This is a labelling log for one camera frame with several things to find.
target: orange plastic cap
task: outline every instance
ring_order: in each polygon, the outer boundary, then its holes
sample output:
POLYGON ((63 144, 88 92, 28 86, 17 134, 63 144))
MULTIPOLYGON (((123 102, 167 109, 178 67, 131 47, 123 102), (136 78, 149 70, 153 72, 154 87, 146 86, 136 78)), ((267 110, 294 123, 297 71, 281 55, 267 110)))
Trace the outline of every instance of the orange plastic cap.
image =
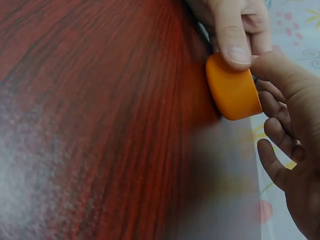
POLYGON ((217 52, 206 62, 206 77, 220 113, 239 120, 262 113, 258 92, 250 70, 233 70, 217 52))

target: knuckle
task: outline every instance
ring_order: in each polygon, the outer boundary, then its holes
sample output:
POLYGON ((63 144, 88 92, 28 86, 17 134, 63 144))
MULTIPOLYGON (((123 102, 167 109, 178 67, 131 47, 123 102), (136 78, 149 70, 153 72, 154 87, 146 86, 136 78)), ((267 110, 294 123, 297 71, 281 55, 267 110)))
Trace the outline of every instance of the knuckle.
POLYGON ((220 33, 226 37, 234 38, 243 35, 243 30, 235 25, 230 25, 223 28, 220 33))

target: wooden table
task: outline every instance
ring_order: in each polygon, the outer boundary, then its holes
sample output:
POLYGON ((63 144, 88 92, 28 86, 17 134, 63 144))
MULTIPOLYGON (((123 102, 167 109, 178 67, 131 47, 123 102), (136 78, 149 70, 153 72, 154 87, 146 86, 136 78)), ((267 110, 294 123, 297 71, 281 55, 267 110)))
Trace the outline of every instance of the wooden table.
POLYGON ((0 1, 0 239, 258 240, 208 54, 178 0, 0 1))

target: fingernail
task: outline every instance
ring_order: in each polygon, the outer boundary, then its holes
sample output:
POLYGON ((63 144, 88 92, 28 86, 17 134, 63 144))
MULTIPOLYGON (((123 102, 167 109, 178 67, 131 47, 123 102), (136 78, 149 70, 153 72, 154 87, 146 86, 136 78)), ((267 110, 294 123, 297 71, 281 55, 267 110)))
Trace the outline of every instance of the fingernail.
POLYGON ((251 63, 251 56, 248 54, 248 52, 238 46, 232 46, 228 50, 228 55, 230 57, 230 60, 235 64, 250 64, 251 63))

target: hand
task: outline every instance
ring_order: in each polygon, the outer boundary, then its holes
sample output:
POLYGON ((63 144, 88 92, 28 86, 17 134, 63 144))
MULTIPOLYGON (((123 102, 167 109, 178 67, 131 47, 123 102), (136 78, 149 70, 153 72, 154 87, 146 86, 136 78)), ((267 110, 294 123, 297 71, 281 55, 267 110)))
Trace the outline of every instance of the hand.
POLYGON ((186 1, 209 33, 213 49, 217 47, 234 69, 245 70, 252 54, 272 50, 264 0, 186 1))
POLYGON ((264 131, 296 166, 285 168, 266 139, 257 144, 261 163, 284 191, 298 229, 309 240, 319 240, 320 79, 274 52, 257 57, 251 70, 259 81, 269 81, 278 90, 259 93, 262 109, 269 117, 264 131))

